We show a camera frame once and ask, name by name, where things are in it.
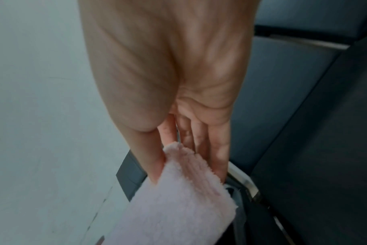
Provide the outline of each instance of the towel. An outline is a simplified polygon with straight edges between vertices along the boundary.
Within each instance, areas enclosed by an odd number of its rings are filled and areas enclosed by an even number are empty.
[[[147,178],[103,245],[213,245],[236,205],[199,154],[180,143],[164,148],[158,184]]]

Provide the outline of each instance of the floor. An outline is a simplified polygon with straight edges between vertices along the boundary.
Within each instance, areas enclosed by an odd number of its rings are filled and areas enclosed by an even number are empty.
[[[95,244],[128,201],[128,146],[93,82],[75,0],[0,0],[0,245]]]

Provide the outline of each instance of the human hand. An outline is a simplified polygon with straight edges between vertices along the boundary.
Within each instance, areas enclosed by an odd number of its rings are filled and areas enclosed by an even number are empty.
[[[258,2],[79,0],[99,92],[154,183],[176,128],[225,180]]]

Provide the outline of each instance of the hand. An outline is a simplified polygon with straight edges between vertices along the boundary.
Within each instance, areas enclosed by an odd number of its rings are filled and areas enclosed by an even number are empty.
[[[161,143],[181,141],[224,181],[230,117],[258,0],[79,0],[96,84],[133,154],[157,182]]]

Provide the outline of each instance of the finger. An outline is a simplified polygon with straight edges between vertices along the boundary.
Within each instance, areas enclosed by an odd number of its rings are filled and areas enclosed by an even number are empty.
[[[193,133],[192,127],[190,125],[190,119],[182,115],[177,115],[175,117],[175,121],[177,122],[177,128],[181,143],[185,147],[194,150]]]
[[[194,148],[196,153],[200,154],[201,157],[208,161],[209,160],[209,137],[208,137],[208,126],[200,121],[192,120],[191,122]]]
[[[209,165],[214,173],[219,176],[221,182],[224,182],[228,172],[231,144],[230,121],[217,126],[208,126],[208,134],[211,145]]]
[[[173,114],[167,115],[163,123],[158,126],[158,131],[164,146],[177,141],[177,126],[175,125],[175,117]]]
[[[118,128],[150,180],[156,184],[165,164],[165,153],[158,129],[139,132],[124,125],[118,125]]]

